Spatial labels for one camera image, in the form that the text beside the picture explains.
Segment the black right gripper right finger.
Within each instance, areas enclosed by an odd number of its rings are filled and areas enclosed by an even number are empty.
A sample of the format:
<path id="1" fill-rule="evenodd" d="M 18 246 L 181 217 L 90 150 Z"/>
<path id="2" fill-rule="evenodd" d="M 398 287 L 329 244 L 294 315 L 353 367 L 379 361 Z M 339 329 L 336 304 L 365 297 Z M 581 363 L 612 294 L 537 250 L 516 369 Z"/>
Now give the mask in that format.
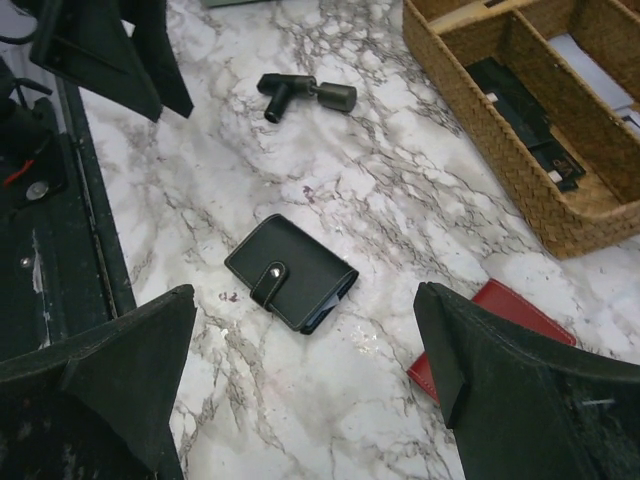
<path id="1" fill-rule="evenodd" d="M 636 479 L 639 367 L 535 333 L 434 282 L 414 312 L 468 479 Z"/>

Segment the black leather card holder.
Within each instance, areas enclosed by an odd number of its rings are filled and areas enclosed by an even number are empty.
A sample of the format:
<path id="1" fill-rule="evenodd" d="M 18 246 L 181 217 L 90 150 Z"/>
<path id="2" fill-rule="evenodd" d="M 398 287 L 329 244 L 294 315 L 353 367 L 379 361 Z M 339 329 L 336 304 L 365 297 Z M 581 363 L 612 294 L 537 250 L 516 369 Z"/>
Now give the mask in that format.
<path id="1" fill-rule="evenodd" d="M 262 221 L 224 264 L 256 304 L 303 335 L 315 331 L 359 276 L 281 214 Z"/>

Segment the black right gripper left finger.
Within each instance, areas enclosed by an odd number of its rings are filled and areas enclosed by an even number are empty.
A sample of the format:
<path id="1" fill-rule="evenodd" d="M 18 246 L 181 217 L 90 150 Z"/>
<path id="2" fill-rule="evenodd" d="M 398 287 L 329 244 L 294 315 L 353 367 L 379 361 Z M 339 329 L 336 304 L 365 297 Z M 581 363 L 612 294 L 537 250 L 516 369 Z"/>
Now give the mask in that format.
<path id="1" fill-rule="evenodd" d="M 4 479 L 181 479 L 169 420 L 195 323 L 180 285 L 1 363 Z"/>

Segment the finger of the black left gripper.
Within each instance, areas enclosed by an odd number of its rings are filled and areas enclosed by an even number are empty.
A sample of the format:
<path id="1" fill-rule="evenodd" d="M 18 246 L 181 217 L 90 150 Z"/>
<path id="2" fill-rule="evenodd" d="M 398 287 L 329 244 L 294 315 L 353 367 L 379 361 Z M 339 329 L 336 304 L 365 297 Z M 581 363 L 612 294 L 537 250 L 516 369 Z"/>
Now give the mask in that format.
<path id="1" fill-rule="evenodd" d="M 30 1 L 30 60 L 157 121 L 194 108 L 167 31 L 165 1 Z"/>

